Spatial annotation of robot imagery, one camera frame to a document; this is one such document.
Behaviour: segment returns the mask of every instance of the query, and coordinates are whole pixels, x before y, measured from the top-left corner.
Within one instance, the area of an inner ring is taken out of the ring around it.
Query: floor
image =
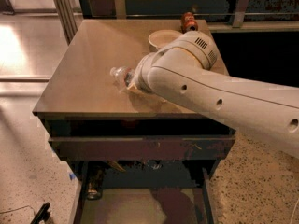
[[[0,76],[51,76],[66,49],[56,16],[0,15]],[[45,86],[0,82],[1,224],[30,223],[33,210],[37,212],[45,202],[50,202],[47,223],[73,222],[80,184],[52,152],[48,134],[32,115]],[[242,133],[235,137],[232,150],[211,179],[218,223],[290,223],[299,197],[299,160]],[[194,196],[185,189],[169,192],[166,200],[176,201],[174,197],[181,193],[192,203]],[[82,223],[167,223],[165,213],[172,212],[148,189],[108,189],[104,194],[100,203],[87,203]],[[99,206],[102,220],[95,221],[93,211]],[[189,217],[186,223],[193,222],[194,213]],[[299,223],[299,207],[294,223]]]

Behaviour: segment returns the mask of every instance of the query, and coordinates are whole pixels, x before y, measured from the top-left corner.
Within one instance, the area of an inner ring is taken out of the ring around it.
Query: desk
[[[198,25],[211,35],[205,21]],[[110,69],[136,68],[150,52],[149,35],[162,29],[180,31],[180,21],[83,21],[38,100],[34,114],[79,180],[83,162],[107,160],[200,161],[199,172],[204,168],[212,176],[234,143],[234,131],[218,122],[156,97],[119,90]],[[227,74],[221,56],[212,70]],[[189,188],[203,185],[199,181]]]

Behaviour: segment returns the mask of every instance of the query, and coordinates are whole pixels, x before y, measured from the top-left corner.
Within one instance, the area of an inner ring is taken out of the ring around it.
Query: white robotic arm
[[[209,36],[189,31],[144,57],[134,83],[299,158],[299,89],[211,72],[217,55]]]

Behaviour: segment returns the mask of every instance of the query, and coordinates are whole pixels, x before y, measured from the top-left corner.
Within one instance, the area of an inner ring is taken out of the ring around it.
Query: vent slot
[[[205,49],[206,46],[207,46],[207,42],[204,41],[203,39],[199,38],[199,37],[196,39],[195,43],[196,43],[197,45],[199,45],[199,46],[200,46],[201,48],[203,48],[203,49]]]
[[[212,63],[216,62],[216,60],[217,60],[216,55],[213,52],[213,50],[208,53],[208,57],[209,57],[209,59],[211,60]]]

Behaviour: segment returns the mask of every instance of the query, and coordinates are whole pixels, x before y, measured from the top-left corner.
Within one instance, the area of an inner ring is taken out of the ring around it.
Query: clear plastic bottle
[[[134,77],[135,69],[122,66],[122,67],[113,67],[110,70],[110,74],[115,78],[115,80],[120,85],[121,89],[128,87]]]

